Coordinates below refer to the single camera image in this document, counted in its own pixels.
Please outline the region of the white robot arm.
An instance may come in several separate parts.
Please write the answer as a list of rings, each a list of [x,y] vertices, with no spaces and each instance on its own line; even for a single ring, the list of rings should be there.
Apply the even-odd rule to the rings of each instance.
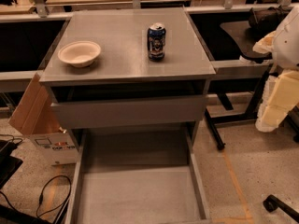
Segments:
[[[299,7],[294,7],[278,28],[259,40],[253,50],[271,53],[274,62],[263,88],[255,126],[258,131],[270,133],[299,104]]]

